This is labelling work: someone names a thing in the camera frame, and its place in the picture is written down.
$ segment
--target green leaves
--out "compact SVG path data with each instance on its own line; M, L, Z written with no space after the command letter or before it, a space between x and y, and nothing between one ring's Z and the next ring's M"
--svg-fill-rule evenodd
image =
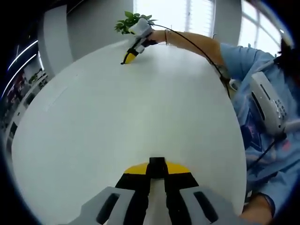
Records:
M125 11L125 20L118 20L118 23L115 25L114 29L117 32L121 32L121 34L130 34L128 29L135 25L141 18L144 18L149 22L150 25L154 25L154 21L156 20L150 20L152 15L140 15L139 13L131 13L128 11Z

